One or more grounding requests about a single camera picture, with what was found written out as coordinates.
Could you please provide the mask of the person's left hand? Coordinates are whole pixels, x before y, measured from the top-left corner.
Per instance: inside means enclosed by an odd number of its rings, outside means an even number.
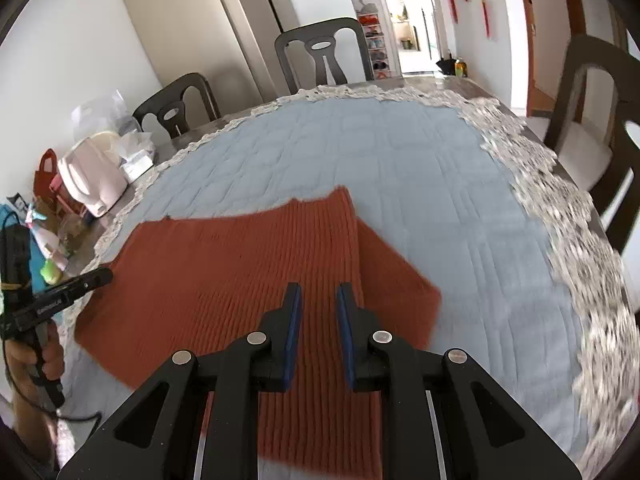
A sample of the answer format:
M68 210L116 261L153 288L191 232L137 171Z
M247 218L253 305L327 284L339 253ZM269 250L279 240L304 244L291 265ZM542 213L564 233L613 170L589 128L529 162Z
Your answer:
M60 379L65 370L64 352L58 340L58 326L53 321L47 325L48 342L41 350L42 371L50 380ZM14 382L23 387L32 384L29 367L38 362L38 354L33 348L21 341L9 340L6 343L6 357Z

